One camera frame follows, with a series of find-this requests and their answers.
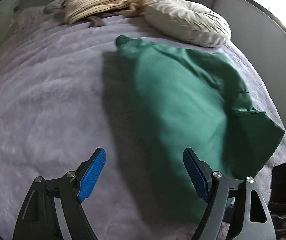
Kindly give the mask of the green work jacket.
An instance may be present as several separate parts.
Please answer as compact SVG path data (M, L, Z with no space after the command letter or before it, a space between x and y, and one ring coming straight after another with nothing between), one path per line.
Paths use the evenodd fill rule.
M206 204L183 151L191 148L213 170L244 179L258 174L285 131L254 107L228 55L127 36L115 44L157 201L168 217L197 223Z

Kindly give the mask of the purple plush bed blanket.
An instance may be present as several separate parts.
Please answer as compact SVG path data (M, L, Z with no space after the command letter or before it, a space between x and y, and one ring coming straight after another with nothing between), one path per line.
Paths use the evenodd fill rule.
M141 17L93 29L58 18L27 8L0 47L0 238L12 238L36 176L56 178L102 147L107 166L84 205L99 238L186 239L192 224L169 221L156 204L114 54L119 35L180 43Z

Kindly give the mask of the cream round pleated pillow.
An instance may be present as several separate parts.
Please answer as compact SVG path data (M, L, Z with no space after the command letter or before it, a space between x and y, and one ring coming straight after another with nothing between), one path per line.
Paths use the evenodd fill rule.
M196 46L218 48L231 39L228 22L208 7L186 0L154 0L145 20L162 33Z

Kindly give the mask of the beige striped crumpled blanket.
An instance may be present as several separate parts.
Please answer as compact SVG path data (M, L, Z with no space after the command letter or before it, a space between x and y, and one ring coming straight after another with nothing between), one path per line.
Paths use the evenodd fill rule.
M102 18L115 15L140 16L151 1L154 0L55 0L44 7L43 12L46 15L61 13L60 18L66 24L86 19L98 27L105 25Z

